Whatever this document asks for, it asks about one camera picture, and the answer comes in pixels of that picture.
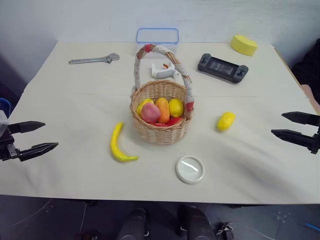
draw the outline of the wrench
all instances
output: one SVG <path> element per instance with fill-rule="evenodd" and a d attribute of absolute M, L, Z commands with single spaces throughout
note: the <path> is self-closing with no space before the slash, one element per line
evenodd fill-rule
<path fill-rule="evenodd" d="M 119 60 L 120 56 L 116 53 L 111 53 L 108 56 L 95 57 L 95 58 L 85 58 L 85 59 L 74 59 L 69 61 L 69 64 L 85 64 L 85 63 L 96 63 L 104 62 L 110 64 L 112 61 Z"/>

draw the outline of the table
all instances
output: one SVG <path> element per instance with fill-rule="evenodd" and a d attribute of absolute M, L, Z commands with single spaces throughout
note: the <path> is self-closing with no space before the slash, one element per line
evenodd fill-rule
<path fill-rule="evenodd" d="M 10 122 L 40 121 L 46 126 L 16 134 L 15 145 L 30 148 L 59 142 L 45 155 L 25 162 L 1 162 L 0 194 L 48 198 L 179 201 L 237 204 L 320 203 L 319 154 L 275 137 L 271 129 L 312 136 L 313 126 L 290 122 L 282 113 L 314 114 L 308 99 L 272 45 L 254 56 L 226 43 L 180 43 L 177 57 L 192 78 L 195 115 L 187 135 L 172 145 L 156 145 L 134 129 L 129 110 L 134 85 L 134 43 L 58 42 L 26 87 Z M 69 65 L 77 58 L 117 53 L 111 64 Z M 203 53 L 249 67 L 244 80 L 230 84 L 197 71 Z M 151 80 L 151 63 L 141 61 L 142 82 Z M 215 131 L 223 112 L 236 114 L 233 126 Z M 139 156 L 120 163 L 110 152 L 116 123 L 124 129 L 119 147 Z M 175 172 L 185 155 L 199 157 L 204 179 L 186 184 Z"/>

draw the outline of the round lid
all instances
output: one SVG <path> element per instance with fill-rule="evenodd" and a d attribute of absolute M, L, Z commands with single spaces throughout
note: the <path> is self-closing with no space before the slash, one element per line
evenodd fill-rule
<path fill-rule="evenodd" d="M 195 156 L 184 156 L 179 159 L 175 166 L 178 177 L 187 184 L 196 184 L 205 175 L 205 166 L 201 160 Z"/>

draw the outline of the orange mango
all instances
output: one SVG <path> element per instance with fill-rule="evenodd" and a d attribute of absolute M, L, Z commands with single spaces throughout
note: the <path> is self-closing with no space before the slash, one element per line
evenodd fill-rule
<path fill-rule="evenodd" d="M 160 97 L 155 105 L 160 109 L 161 115 L 158 119 L 158 123 L 166 124 L 170 119 L 169 102 L 164 97 Z"/>

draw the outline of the yellow sponge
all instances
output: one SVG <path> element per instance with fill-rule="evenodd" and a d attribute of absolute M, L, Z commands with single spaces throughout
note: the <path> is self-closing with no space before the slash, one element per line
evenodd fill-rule
<path fill-rule="evenodd" d="M 231 41 L 231 47 L 241 54 L 252 56 L 258 48 L 258 45 L 255 41 L 243 35 L 234 35 Z"/>

